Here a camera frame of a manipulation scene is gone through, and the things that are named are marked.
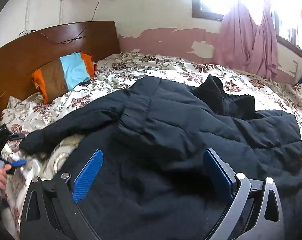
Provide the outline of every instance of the wooden headboard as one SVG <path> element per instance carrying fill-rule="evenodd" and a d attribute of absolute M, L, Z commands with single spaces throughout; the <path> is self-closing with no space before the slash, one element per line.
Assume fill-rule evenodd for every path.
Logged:
<path fill-rule="evenodd" d="M 31 74 L 73 52 L 97 62 L 120 53 L 114 22 L 93 21 L 58 25 L 20 37 L 0 48 L 0 115 L 9 96 L 21 100 L 36 92 Z"/>

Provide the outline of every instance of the floral pattern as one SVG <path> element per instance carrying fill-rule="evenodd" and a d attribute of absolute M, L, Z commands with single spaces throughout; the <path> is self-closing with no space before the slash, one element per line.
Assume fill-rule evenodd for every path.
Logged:
<path fill-rule="evenodd" d="M 293 114 L 300 127 L 302 139 L 301 85 L 292 87 L 218 65 L 195 64 L 179 57 L 141 53 L 121 53 L 99 61 L 96 64 L 94 79 L 79 84 L 50 104 L 43 104 L 40 93 L 35 93 L 24 101 L 10 97 L 7 109 L 1 114 L 0 124 L 6 123 L 11 131 L 27 135 L 34 130 L 43 129 L 97 98 L 131 87 L 139 78 L 146 75 L 198 87 L 209 74 L 221 80 L 226 93 L 254 96 L 257 111 L 276 109 Z M 17 169 L 14 176 L 8 176 L 6 187 L 8 203 L 11 206 L 17 232 L 19 232 L 24 198 L 31 179 L 34 176 L 39 176 L 43 180 L 52 179 L 81 139 L 80 135 L 65 138 L 49 158 L 46 155 L 37 158 L 28 157 L 27 165 L 23 169 Z M 8 142 L 2 151 L 2 157 L 8 161 L 23 158 L 24 153 L 19 150 L 19 142 Z"/>

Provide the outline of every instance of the electrical outlet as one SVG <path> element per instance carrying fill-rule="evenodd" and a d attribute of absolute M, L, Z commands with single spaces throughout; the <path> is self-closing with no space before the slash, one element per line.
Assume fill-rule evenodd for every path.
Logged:
<path fill-rule="evenodd" d="M 32 30 L 27 30 L 27 31 L 20 33 L 19 36 L 22 37 L 24 35 L 30 34 L 31 32 L 32 32 Z"/>

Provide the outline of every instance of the silver bolt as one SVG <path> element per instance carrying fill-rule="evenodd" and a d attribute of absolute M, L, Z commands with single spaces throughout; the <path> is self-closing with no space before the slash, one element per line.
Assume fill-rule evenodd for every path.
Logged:
<path fill-rule="evenodd" d="M 67 172 L 65 172 L 65 173 L 63 173 L 63 174 L 61 175 L 61 179 L 67 179 L 67 178 L 69 178 L 69 177 L 70 177 L 70 174 L 67 173 Z"/>
<path fill-rule="evenodd" d="M 245 179 L 245 175 L 244 175 L 243 173 L 241 173 L 241 172 L 237 173 L 237 174 L 236 174 L 236 177 L 237 177 L 238 179 Z"/>
<path fill-rule="evenodd" d="M 270 178 L 270 177 L 267 177 L 267 183 L 273 184 L 274 180 L 272 178 Z"/>
<path fill-rule="evenodd" d="M 38 182 L 38 180 L 39 180 L 39 177 L 37 177 L 37 176 L 35 176 L 35 177 L 33 177 L 33 179 L 31 180 L 33 183 L 36 183 L 36 182 Z"/>

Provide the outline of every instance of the pink curtain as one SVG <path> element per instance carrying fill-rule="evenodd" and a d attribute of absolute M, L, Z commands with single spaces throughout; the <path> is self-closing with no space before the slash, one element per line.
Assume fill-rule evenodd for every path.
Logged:
<path fill-rule="evenodd" d="M 269 7 L 257 25 L 240 1 L 225 14 L 212 63 L 273 79 L 278 66 L 278 44 Z"/>

